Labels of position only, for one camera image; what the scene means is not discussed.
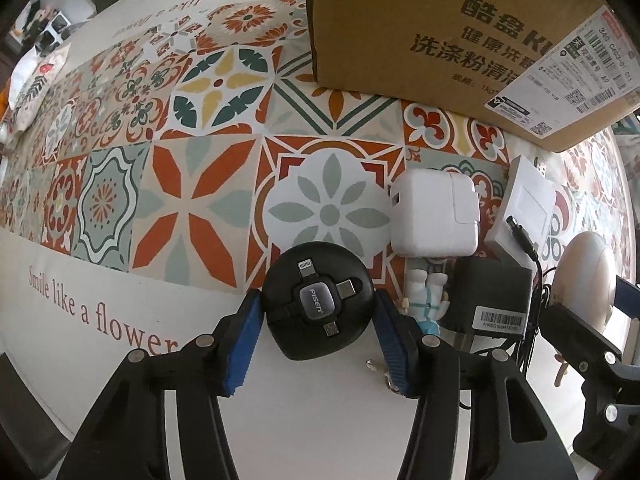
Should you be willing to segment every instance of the cardboard box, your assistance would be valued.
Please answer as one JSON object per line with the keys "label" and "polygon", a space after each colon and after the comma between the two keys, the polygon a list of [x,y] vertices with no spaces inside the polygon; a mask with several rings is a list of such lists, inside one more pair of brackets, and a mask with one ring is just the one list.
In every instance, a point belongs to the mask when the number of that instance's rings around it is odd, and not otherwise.
{"label": "cardboard box", "polygon": [[637,52],[605,5],[307,0],[314,73],[322,86],[445,108],[560,152],[640,102]]}

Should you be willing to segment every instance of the screw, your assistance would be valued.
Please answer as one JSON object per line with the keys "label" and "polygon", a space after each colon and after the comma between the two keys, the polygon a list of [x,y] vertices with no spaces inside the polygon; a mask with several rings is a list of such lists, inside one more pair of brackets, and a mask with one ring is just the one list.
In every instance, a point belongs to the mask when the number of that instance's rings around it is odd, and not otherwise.
{"label": "screw", "polygon": [[139,363],[145,358],[145,351],[136,349],[129,352],[129,361],[132,363]]}
{"label": "screw", "polygon": [[501,363],[505,362],[509,358],[509,354],[502,348],[494,348],[491,352],[491,356]]}
{"label": "screw", "polygon": [[618,409],[613,404],[610,404],[604,409],[604,418],[608,422],[615,422],[618,418]]}
{"label": "screw", "polygon": [[436,348],[440,346],[440,338],[433,334],[427,334],[422,337],[422,344],[430,348]]}
{"label": "screw", "polygon": [[211,334],[202,334],[196,338],[196,345],[200,348],[206,348],[213,345],[213,336]]}

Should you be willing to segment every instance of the brown cardboard box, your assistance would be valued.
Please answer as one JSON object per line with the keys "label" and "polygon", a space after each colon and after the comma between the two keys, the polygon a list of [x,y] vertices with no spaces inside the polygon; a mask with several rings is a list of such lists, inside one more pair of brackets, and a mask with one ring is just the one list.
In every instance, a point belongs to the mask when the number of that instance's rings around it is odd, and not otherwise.
{"label": "brown cardboard box", "polygon": [[551,54],[554,46],[569,40],[568,34],[604,4],[604,0],[307,0],[314,73],[322,86],[445,108],[559,152],[632,111],[640,102],[635,90],[640,81],[636,78],[630,84],[626,89],[632,89],[630,93],[617,92],[624,95],[543,139],[485,104],[528,66]]}

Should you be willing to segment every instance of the floral tile pattern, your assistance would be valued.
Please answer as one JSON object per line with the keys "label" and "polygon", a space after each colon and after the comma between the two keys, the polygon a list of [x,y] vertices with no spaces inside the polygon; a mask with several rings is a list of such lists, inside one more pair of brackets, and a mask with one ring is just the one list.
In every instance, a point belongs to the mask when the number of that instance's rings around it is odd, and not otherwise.
{"label": "floral tile pattern", "polygon": [[230,46],[190,57],[156,138],[264,133],[282,46]]}
{"label": "floral tile pattern", "polygon": [[242,289],[259,151],[257,136],[155,143],[142,177],[129,272]]}
{"label": "floral tile pattern", "polygon": [[390,248],[386,190],[402,171],[403,147],[396,144],[265,137],[247,249],[247,287],[262,284],[282,251],[325,240],[357,254],[374,283],[397,296],[404,258]]}
{"label": "floral tile pattern", "polygon": [[41,244],[60,253],[71,252],[78,198],[86,156],[68,158],[55,165],[44,201]]}
{"label": "floral tile pattern", "polygon": [[132,220],[149,147],[145,142],[91,152],[78,198],[71,256],[129,270]]}
{"label": "floral tile pattern", "polygon": [[[12,146],[0,227],[93,264],[238,295],[282,251],[328,240],[396,298],[415,262],[390,246],[388,187],[425,167],[471,177],[477,254],[492,256],[482,239],[510,160],[530,145],[439,108],[317,85],[305,5],[203,2],[61,78]],[[543,269],[590,229],[634,276],[610,131],[549,155],[546,176],[556,204]]]}

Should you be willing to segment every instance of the white power adapter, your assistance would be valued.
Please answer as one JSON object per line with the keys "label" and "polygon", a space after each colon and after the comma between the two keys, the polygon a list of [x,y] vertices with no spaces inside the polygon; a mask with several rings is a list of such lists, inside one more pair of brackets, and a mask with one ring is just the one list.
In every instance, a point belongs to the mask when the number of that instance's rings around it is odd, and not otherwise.
{"label": "white power adapter", "polygon": [[517,156],[511,162],[509,182],[502,205],[495,216],[494,225],[484,238],[484,243],[502,262],[536,270],[536,264],[513,237],[506,219],[513,216],[527,232],[536,253],[540,256],[546,243],[555,203],[556,191],[551,182],[524,156]]}
{"label": "white power adapter", "polygon": [[391,247],[409,258],[471,256],[480,206],[473,181],[447,171],[411,168],[391,186]]}

